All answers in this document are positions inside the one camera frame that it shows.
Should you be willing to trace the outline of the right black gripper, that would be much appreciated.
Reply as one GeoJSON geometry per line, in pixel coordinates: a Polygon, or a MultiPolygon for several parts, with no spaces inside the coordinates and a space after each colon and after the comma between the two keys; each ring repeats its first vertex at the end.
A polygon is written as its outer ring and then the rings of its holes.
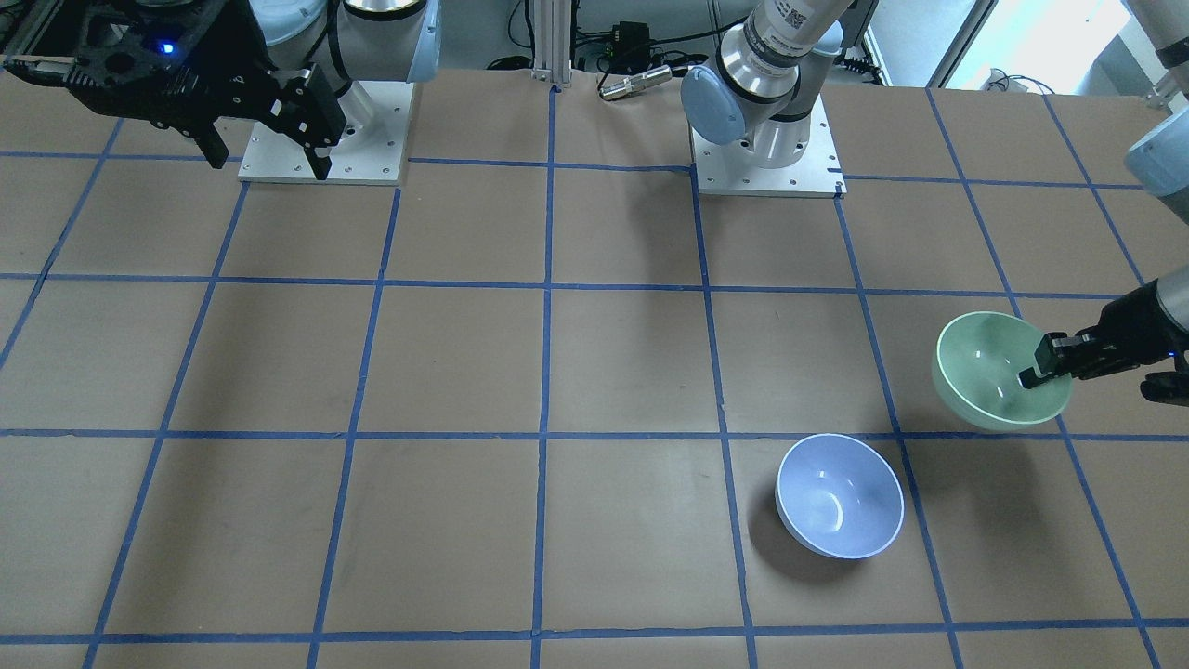
{"type": "Polygon", "coordinates": [[[34,1],[6,46],[6,72],[97,114],[177,128],[213,169],[229,159],[221,116],[268,114],[319,181],[347,125],[322,68],[273,71],[246,1],[34,1]]]}

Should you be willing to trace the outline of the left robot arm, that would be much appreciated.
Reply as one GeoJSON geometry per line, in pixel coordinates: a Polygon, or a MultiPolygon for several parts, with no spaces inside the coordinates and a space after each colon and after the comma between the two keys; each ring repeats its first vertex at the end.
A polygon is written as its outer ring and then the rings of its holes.
{"type": "MultiPolygon", "coordinates": [[[[820,87],[843,51],[845,1],[761,1],[726,29],[716,53],[692,65],[681,84],[702,193],[835,196],[835,145],[820,87]]],[[[1020,318],[973,313],[946,324],[935,346],[938,395],[954,410],[1005,419],[1011,408],[1057,414],[1074,380],[1163,360],[1141,395],[1185,405],[1185,269],[1105,305],[1077,334],[1042,334],[1020,318]]]]}

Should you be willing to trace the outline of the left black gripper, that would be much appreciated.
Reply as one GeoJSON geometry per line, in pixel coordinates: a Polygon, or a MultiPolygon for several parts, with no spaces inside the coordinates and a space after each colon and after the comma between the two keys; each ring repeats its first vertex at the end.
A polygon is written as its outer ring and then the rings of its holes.
{"type": "MultiPolygon", "coordinates": [[[[1149,283],[1101,309],[1095,326],[1076,335],[1048,332],[1034,351],[1034,364],[1018,374],[1023,389],[1037,389],[1061,375],[1113,375],[1185,354],[1185,316],[1168,313],[1159,284],[1149,283]]],[[[1189,402],[1185,370],[1150,373],[1144,398],[1164,405],[1189,402]]]]}

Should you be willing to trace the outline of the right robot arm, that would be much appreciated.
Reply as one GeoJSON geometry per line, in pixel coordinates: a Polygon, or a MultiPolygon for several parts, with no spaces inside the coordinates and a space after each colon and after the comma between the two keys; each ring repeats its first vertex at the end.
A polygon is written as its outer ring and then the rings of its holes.
{"type": "Polygon", "coordinates": [[[94,113],[174,128],[247,181],[400,181],[413,86],[440,59],[438,1],[21,1],[4,69],[94,113]]]}

